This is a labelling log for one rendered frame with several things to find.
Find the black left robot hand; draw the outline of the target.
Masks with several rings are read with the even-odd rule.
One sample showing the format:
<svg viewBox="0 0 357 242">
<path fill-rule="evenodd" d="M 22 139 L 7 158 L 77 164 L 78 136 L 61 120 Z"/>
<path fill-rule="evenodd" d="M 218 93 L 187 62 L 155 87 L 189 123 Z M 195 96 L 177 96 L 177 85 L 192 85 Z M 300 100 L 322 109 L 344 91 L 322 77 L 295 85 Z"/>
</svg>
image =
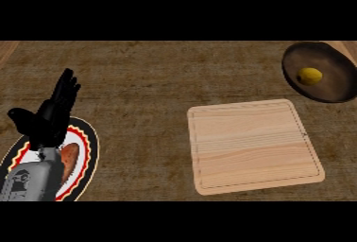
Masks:
<svg viewBox="0 0 357 242">
<path fill-rule="evenodd" d="M 81 84 L 74 77 L 74 71 L 65 69 L 55 91 L 38 107 L 37 112 L 12 108 L 7 112 L 18 132 L 30 137 L 31 150 L 43 147 L 59 147 L 64 143 L 69 113 L 75 103 Z"/>
</svg>

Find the pale wooden cutting board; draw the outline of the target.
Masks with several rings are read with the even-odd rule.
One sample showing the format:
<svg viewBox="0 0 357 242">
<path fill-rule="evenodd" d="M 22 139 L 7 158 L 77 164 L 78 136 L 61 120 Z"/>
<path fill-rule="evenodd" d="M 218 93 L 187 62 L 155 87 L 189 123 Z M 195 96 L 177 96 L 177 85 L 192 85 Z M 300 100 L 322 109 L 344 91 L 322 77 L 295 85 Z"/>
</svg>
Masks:
<svg viewBox="0 0 357 242">
<path fill-rule="evenodd" d="M 196 192 L 215 195 L 322 182 L 325 170 L 288 99 L 189 108 Z"/>
</svg>

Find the yellow lemon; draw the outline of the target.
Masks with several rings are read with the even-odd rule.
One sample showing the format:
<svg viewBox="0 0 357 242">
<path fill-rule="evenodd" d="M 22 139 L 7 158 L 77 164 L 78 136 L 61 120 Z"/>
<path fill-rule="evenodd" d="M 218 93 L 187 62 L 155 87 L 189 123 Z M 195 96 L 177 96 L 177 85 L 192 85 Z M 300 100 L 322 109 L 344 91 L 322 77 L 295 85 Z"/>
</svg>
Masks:
<svg viewBox="0 0 357 242">
<path fill-rule="evenodd" d="M 313 67 L 304 67 L 298 70 L 297 80 L 304 85 L 314 85 L 322 81 L 322 71 Z"/>
</svg>

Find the dark brown pan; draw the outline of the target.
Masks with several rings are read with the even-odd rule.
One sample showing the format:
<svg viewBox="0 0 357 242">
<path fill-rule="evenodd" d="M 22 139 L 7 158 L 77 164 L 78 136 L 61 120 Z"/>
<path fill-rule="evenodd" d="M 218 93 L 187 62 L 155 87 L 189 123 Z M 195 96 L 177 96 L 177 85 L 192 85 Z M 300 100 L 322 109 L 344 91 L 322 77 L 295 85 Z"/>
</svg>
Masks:
<svg viewBox="0 0 357 242">
<path fill-rule="evenodd" d="M 316 68 L 322 72 L 317 84 L 304 85 L 298 71 Z M 357 66 L 328 44 L 301 42 L 292 44 L 282 58 L 283 76 L 295 91 L 325 103 L 342 103 L 357 97 Z"/>
</svg>

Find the black red white plate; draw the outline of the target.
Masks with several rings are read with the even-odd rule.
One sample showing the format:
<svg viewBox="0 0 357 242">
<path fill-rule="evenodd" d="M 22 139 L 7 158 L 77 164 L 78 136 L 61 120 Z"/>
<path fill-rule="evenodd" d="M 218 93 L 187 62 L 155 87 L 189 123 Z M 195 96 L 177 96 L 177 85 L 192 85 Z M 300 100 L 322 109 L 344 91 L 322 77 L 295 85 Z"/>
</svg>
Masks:
<svg viewBox="0 0 357 242">
<path fill-rule="evenodd" d="M 75 201 L 81 197 L 90 184 L 99 160 L 99 138 L 96 130 L 84 119 L 71 116 L 61 149 L 72 150 L 75 147 L 78 157 L 74 162 L 74 169 L 56 194 L 56 201 Z M 37 161 L 38 155 L 30 150 L 30 138 L 21 136 L 0 162 L 0 191 L 5 179 L 13 168 L 19 164 Z"/>
</svg>

